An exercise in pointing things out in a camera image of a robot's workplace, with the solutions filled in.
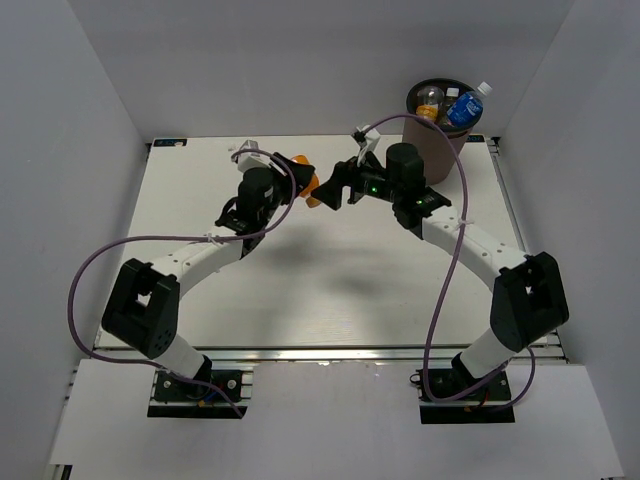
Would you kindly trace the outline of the clear plastic bottle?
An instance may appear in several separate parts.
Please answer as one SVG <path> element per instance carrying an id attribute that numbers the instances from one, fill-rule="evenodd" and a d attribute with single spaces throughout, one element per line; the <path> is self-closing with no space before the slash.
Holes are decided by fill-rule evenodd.
<path id="1" fill-rule="evenodd" d="M 447 112 L 449 109 L 455 104 L 459 97 L 459 89 L 456 87 L 449 87 L 446 90 L 446 94 L 444 100 L 440 107 L 440 113 L 438 118 L 438 124 L 440 126 L 450 125 L 451 122 L 448 120 Z"/>

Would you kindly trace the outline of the blue label water bottle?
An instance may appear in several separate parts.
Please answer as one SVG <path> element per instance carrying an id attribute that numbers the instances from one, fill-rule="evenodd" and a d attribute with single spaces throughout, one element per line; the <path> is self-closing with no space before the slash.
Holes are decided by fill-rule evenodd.
<path id="1" fill-rule="evenodd" d="M 482 82 L 474 90 L 461 95 L 449 108 L 446 117 L 456 128 L 469 127 L 475 124 L 484 111 L 484 100 L 493 91 L 487 82 Z"/>

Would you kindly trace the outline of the small orange bottle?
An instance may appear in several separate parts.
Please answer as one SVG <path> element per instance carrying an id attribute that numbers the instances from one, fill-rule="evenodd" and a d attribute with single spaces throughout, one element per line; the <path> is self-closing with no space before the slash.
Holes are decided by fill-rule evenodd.
<path id="1" fill-rule="evenodd" d="M 416 114 L 422 118 L 436 122 L 440 107 L 444 101 L 443 91 L 433 85 L 425 86 L 417 93 Z"/>

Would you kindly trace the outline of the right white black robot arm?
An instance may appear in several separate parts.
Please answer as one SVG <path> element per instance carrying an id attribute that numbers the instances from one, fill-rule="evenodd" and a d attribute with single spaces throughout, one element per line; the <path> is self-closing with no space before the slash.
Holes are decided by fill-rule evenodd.
<path id="1" fill-rule="evenodd" d="M 489 327 L 451 362 L 453 397 L 472 399 L 516 354 L 565 324 L 569 308 L 553 256 L 510 248 L 471 223 L 428 186 L 423 165 L 413 145 L 396 143 L 387 148 L 384 164 L 372 153 L 337 163 L 311 195 L 333 210 L 365 196 L 389 202 L 404 229 L 450 254 L 453 265 L 487 286 Z"/>

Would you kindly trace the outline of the orange plastic bottle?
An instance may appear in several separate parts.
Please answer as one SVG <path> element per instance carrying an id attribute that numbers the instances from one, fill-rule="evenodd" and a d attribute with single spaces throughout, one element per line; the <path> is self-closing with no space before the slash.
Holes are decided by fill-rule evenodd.
<path id="1" fill-rule="evenodd" d="M 308 208 L 316 208 L 321 202 L 312 196 L 312 192 L 320 185 L 319 178 L 315 173 L 315 167 L 304 155 L 296 155 L 292 161 L 297 165 L 302 165 L 298 172 L 301 174 L 300 192 L 298 197 L 303 199 Z"/>

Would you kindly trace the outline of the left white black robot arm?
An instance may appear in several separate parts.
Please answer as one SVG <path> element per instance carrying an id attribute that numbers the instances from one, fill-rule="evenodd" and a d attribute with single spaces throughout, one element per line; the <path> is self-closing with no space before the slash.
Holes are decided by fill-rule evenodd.
<path id="1" fill-rule="evenodd" d="M 264 239 L 276 210 L 305 197 L 318 184 L 314 167 L 302 155 L 263 163 L 249 149 L 236 163 L 242 173 L 237 193 L 223 207 L 203 241 L 150 262 L 127 260 L 107 301 L 102 329 L 178 375 L 177 387 L 199 399 L 211 387 L 211 362 L 177 332 L 184 295 L 223 267 L 248 256 Z"/>

